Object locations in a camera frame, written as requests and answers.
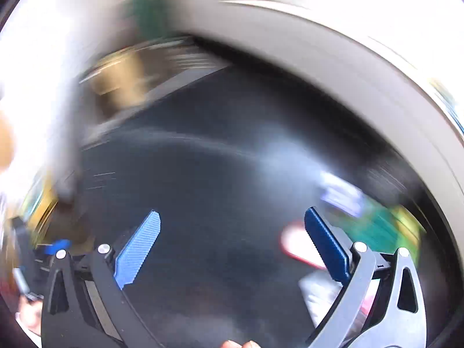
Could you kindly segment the steel kitchen sink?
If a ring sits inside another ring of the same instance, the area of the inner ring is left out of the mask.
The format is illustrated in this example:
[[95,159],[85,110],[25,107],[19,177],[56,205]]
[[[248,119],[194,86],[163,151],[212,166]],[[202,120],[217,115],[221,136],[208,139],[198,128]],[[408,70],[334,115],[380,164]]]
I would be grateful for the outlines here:
[[189,37],[140,43],[101,57],[79,80],[87,114],[81,142],[98,142],[168,94],[228,66]]

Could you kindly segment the red white wrapper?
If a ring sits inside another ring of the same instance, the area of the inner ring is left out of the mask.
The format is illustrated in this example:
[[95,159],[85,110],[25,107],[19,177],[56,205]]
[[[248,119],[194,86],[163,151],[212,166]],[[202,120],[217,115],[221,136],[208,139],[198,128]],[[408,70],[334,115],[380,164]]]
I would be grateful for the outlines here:
[[290,258],[316,269],[326,270],[315,244],[302,224],[287,225],[280,236],[280,245]]

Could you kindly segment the green bottle by sink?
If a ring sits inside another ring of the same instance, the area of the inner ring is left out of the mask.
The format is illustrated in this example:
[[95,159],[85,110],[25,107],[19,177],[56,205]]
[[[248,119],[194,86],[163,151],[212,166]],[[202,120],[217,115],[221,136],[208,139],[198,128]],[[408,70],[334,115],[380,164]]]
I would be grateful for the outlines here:
[[161,41],[172,36],[168,0],[127,0],[124,9],[143,41]]

